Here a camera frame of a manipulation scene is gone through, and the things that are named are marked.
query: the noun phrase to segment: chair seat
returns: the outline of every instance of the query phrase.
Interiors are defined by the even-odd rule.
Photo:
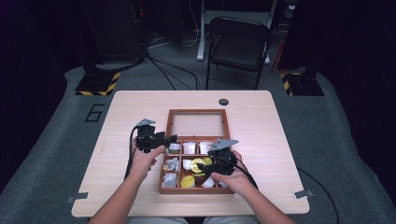
[[[222,36],[212,54],[211,62],[256,72],[262,66],[265,42]]]

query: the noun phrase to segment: speaker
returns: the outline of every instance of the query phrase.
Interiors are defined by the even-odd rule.
[[[147,25],[141,0],[81,0],[102,61],[144,59]]]

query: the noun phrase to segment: yellow object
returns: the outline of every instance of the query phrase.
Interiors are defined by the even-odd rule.
[[[195,178],[192,175],[186,175],[180,181],[182,188],[191,188],[195,184]]]
[[[198,168],[198,165],[197,165],[197,164],[206,165],[206,163],[204,162],[204,160],[202,160],[202,159],[200,159],[200,158],[197,158],[197,159],[192,160],[192,162],[191,162],[191,169],[192,169],[195,173],[201,173],[202,170],[200,170],[200,169]]]
[[[204,161],[204,163],[205,163],[206,165],[210,165],[210,164],[213,163],[213,162],[212,162],[212,159],[210,159],[210,158],[208,158],[208,157],[205,157],[205,158],[203,158],[202,160]]]

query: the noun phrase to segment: wooden table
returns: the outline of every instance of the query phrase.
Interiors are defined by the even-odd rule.
[[[229,100],[226,106],[219,99]],[[309,210],[288,141],[269,91],[118,91],[92,153],[72,214],[92,217],[121,184],[128,161],[129,135],[141,119],[152,119],[156,132],[166,130],[169,109],[225,109],[233,146],[260,191],[287,214]],[[162,156],[142,183],[130,217],[221,217],[253,215],[237,194],[169,195],[158,190]]]

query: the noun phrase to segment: forearm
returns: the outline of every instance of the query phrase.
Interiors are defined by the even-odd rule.
[[[90,223],[125,223],[142,180],[129,175],[91,218]]]
[[[252,188],[242,195],[252,208],[261,224],[265,223],[294,223],[294,221],[280,211],[261,192]]]

